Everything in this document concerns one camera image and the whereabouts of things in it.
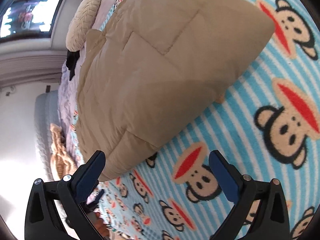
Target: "quilted blanket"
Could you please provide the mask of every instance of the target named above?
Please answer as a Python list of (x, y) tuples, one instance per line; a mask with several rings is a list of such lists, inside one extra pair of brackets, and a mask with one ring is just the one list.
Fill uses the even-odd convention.
[[(242, 174), (281, 181), (291, 239), (303, 232), (320, 203), (320, 33), (299, 0), (247, 1), (274, 21), (276, 31), (224, 102), (210, 105), (129, 173), (99, 185), (106, 191), (103, 218), (133, 239), (206, 240), (214, 234), (232, 208), (208, 167), (214, 149)], [(76, 131), (73, 140), (76, 144)]]

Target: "window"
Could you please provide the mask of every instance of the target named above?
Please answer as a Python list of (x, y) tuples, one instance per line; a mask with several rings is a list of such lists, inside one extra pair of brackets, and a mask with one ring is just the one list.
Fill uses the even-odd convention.
[(50, 38), (62, 0), (15, 1), (1, 21), (0, 42)]

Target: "blue gripper pad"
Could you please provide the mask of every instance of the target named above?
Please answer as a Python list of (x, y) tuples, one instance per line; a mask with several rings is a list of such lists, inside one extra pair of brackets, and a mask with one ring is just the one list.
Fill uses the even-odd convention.
[(230, 165), (217, 150), (210, 152), (209, 166), (226, 198), (236, 204), (239, 200), (239, 186), (230, 174)]
[(105, 165), (106, 156), (104, 152), (96, 151), (86, 164), (78, 168), (71, 184), (71, 189), (78, 204), (87, 201)]

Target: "human hand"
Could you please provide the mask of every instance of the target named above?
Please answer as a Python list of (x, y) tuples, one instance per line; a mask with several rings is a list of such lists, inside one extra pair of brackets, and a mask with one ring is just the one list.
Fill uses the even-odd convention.
[(97, 220), (93, 223), (96, 230), (102, 235), (103, 237), (109, 237), (109, 229), (107, 225), (104, 224), (103, 219), (100, 217), (100, 212), (95, 212)]

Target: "glass pane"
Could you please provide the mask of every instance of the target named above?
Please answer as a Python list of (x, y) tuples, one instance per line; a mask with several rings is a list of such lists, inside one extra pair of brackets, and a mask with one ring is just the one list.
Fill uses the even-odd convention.
[(60, 0), (23, 0), (14, 2), (2, 19), (0, 38), (43, 37), (52, 30)]

